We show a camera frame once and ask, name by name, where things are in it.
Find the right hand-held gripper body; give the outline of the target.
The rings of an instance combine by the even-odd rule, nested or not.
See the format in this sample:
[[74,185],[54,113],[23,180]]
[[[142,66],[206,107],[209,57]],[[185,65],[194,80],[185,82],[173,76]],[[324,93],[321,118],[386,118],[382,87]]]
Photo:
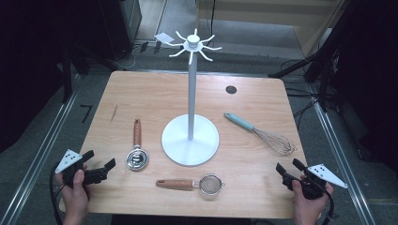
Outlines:
[[283,178],[283,184],[289,190],[293,190],[292,181],[298,180],[301,183],[302,193],[308,200],[315,200],[322,197],[327,182],[341,188],[348,188],[346,182],[340,179],[323,164],[307,167],[307,169],[304,171],[304,175],[305,179],[300,180],[286,172],[285,178]]

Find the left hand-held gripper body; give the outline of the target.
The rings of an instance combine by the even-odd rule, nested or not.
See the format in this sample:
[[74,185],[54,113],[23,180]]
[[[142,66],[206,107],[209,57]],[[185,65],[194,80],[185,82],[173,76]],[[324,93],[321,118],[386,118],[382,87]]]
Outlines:
[[102,167],[94,170],[85,170],[82,155],[68,149],[55,168],[56,173],[62,174],[63,183],[73,188],[73,177],[78,170],[84,171],[84,185],[99,184],[107,179],[108,171]]

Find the metal scoop with wooden handle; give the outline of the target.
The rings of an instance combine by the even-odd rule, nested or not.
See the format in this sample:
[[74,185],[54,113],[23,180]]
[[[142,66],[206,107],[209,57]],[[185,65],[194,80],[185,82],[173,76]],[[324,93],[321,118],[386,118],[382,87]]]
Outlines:
[[142,148],[141,120],[134,121],[133,149],[126,157],[126,164],[132,171],[141,171],[148,163],[148,153]]

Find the whisk with teal handle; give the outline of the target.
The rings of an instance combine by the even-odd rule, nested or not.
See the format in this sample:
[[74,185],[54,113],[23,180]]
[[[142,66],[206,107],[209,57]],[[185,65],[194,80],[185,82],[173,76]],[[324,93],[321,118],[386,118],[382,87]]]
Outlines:
[[246,128],[247,130],[255,133],[272,150],[282,156],[289,156],[298,150],[297,147],[288,138],[280,133],[257,128],[253,124],[229,112],[226,112],[224,116],[233,123],[241,126],[242,128]]

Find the mesh strainer with wooden handle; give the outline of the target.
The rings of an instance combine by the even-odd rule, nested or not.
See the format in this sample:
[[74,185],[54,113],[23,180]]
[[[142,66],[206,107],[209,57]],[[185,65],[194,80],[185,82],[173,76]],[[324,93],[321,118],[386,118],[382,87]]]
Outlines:
[[224,182],[215,174],[206,174],[200,180],[191,179],[162,179],[156,181],[159,188],[190,189],[198,188],[207,196],[217,195],[223,188]]

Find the white hook rack stand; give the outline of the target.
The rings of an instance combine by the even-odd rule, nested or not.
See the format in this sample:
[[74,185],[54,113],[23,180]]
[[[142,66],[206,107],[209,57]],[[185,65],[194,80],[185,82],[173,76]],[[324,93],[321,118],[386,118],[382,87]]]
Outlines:
[[203,49],[211,51],[220,50],[210,48],[206,45],[214,38],[214,35],[207,39],[201,39],[197,29],[193,33],[182,37],[178,32],[176,35],[183,40],[177,46],[181,50],[172,57],[177,57],[184,52],[190,54],[188,62],[188,113],[182,114],[171,120],[164,128],[161,135],[161,145],[164,153],[174,163],[194,167],[208,162],[215,156],[220,144],[220,134],[216,126],[206,117],[195,113],[196,100],[196,73],[197,55],[201,54],[204,59],[212,62]]

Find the person's right hand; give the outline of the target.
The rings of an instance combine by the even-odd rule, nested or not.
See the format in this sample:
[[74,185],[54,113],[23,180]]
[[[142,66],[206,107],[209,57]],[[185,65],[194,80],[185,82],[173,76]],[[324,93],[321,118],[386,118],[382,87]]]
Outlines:
[[329,197],[324,194],[316,200],[308,200],[302,193],[301,183],[298,180],[292,181],[294,192],[294,216],[295,225],[315,225],[321,212],[327,205]]

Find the person's left hand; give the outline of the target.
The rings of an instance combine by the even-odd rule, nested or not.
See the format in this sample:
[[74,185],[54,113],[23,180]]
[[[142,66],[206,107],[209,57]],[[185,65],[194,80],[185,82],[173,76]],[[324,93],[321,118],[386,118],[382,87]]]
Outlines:
[[66,218],[87,218],[88,197],[83,188],[84,171],[78,170],[73,177],[73,187],[64,187],[61,190],[66,207]]

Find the black metal stand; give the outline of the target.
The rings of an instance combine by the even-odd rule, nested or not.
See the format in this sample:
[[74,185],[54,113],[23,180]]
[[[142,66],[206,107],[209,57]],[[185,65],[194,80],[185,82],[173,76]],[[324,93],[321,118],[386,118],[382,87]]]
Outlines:
[[69,46],[66,45],[63,51],[63,81],[64,81],[64,96],[63,103],[66,103],[69,100],[69,97],[72,93],[72,84],[71,84],[71,72],[70,72],[70,58],[69,58]]

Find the black stand leg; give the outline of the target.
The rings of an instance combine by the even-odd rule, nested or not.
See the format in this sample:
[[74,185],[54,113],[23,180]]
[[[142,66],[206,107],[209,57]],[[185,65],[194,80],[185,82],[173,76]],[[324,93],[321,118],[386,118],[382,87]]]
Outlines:
[[294,65],[287,67],[285,69],[282,69],[279,72],[276,72],[273,74],[268,74],[268,76],[273,79],[280,79],[283,76],[286,76],[286,75],[290,74],[291,72],[294,72],[294,71],[298,70],[299,68],[303,68],[304,66],[312,63],[316,57],[317,57],[317,54],[314,53],[304,59],[298,60],[297,63],[295,63]]

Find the dark cabinet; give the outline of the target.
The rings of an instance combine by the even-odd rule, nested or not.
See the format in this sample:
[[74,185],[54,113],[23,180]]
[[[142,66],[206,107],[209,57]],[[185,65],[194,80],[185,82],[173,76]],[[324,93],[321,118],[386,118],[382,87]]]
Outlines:
[[142,13],[139,0],[99,0],[112,59],[132,50]]

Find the white paper sheet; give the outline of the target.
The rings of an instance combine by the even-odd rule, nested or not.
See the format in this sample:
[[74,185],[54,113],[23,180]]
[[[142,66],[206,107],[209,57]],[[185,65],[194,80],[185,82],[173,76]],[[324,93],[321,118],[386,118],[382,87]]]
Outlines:
[[170,43],[170,42],[174,41],[174,39],[172,37],[170,37],[169,35],[167,35],[165,33],[159,33],[159,34],[155,35],[154,38],[157,41],[160,41],[161,43],[166,43],[166,42]]

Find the light wooden platform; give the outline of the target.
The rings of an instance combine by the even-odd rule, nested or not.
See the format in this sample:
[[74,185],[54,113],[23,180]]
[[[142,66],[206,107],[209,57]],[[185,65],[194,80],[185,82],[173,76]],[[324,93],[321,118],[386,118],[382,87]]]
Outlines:
[[309,56],[337,22],[348,0],[196,0],[196,21],[210,19],[294,27],[302,53]]

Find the metal floor rail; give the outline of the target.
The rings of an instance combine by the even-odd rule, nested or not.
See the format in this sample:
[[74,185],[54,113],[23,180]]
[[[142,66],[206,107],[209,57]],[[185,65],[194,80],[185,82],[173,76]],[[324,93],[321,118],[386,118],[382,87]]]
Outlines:
[[63,127],[76,93],[55,94],[22,137],[0,155],[0,225],[14,225]]
[[324,132],[328,139],[331,151],[336,159],[339,171],[342,174],[346,183],[348,184],[347,191],[359,215],[361,224],[375,225],[375,219],[373,217],[373,214],[360,188],[360,185],[352,171],[352,168],[348,163],[348,160],[344,154],[344,149],[336,135],[332,123],[330,122],[329,115],[326,112],[323,112],[323,109],[318,103],[314,105],[314,108],[318,116],[318,119],[320,121],[320,124],[324,129]]

